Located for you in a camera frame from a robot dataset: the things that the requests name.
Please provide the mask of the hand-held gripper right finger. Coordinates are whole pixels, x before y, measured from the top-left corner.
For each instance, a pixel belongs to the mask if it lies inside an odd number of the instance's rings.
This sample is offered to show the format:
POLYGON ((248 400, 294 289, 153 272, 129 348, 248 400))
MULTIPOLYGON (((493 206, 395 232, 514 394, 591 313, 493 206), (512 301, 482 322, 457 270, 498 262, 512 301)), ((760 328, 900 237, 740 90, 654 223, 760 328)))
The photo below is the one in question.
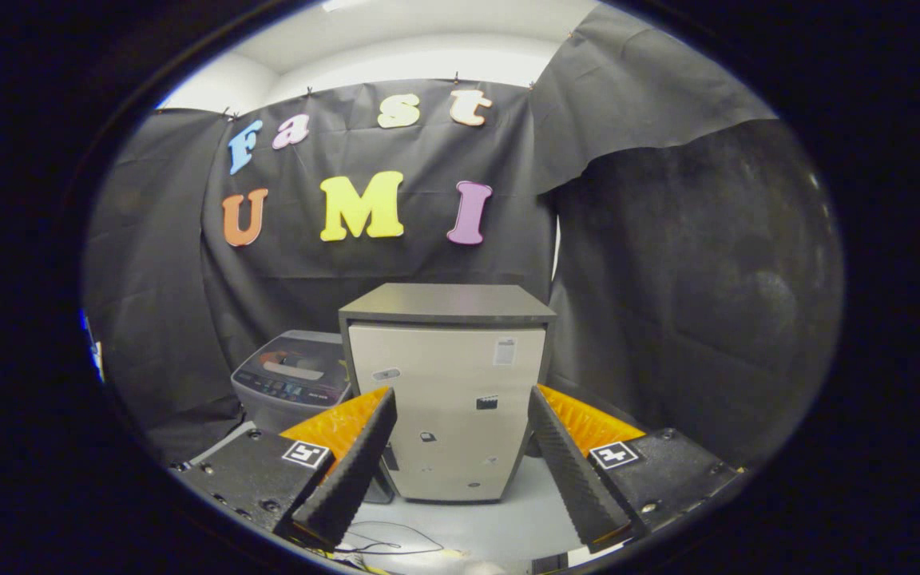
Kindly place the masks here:
POLYGON ((744 476, 679 430, 646 432, 543 385, 530 393, 529 424, 591 552, 668 530, 744 476))

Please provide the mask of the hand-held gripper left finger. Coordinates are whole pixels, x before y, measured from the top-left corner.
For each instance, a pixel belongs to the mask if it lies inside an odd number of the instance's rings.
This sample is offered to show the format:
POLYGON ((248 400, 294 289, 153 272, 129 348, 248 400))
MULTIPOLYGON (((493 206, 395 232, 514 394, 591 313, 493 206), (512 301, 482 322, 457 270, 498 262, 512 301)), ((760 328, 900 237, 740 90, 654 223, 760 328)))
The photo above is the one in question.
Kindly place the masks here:
POLYGON ((381 387, 284 432, 246 430, 180 477, 259 528, 330 552, 353 523, 395 422, 394 390, 381 387))

